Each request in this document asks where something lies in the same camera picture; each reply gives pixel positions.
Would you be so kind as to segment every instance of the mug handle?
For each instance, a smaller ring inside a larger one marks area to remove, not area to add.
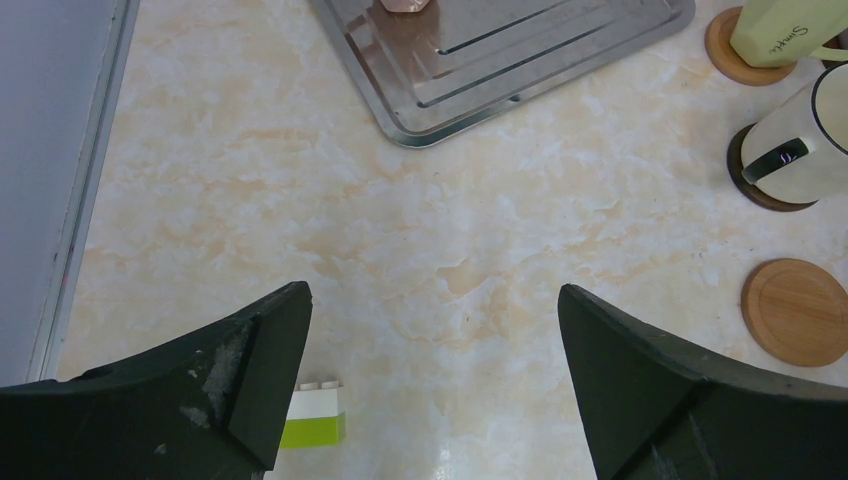
[[[840,50],[838,48],[819,47],[810,53],[813,58],[819,60],[829,60],[831,62],[846,62],[848,61],[848,50]]]
[[[799,158],[808,155],[810,149],[800,138],[793,138],[788,142],[784,142],[777,147],[766,152],[760,158],[751,162],[742,170],[742,177],[751,185],[756,185],[767,175],[770,175],[798,160]]]

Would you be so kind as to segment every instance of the wooden coaster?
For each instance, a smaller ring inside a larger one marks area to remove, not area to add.
[[[742,177],[742,142],[745,141],[745,135],[748,135],[748,132],[754,128],[754,125],[756,124],[748,125],[742,130],[739,130],[739,132],[733,136],[733,140],[730,141],[730,145],[727,147],[727,171],[730,172],[730,178],[733,180],[733,184],[736,185],[736,188],[738,188],[743,195],[748,197],[748,200],[775,212],[797,212],[815,205],[816,202],[787,203],[770,197],[756,186],[748,183],[748,181]]]
[[[812,263],[757,267],[742,289],[742,316],[765,351],[792,365],[821,367],[848,351],[848,294]]]
[[[795,69],[795,63],[778,68],[752,67],[730,45],[730,36],[740,13],[742,7],[729,8],[719,13],[707,27],[704,45],[713,65],[731,80],[752,87],[771,85],[786,78]]]

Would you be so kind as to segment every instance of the white mug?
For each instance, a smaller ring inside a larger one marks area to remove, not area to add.
[[[742,166],[748,183],[786,203],[848,191],[848,62],[757,123],[742,143]]]

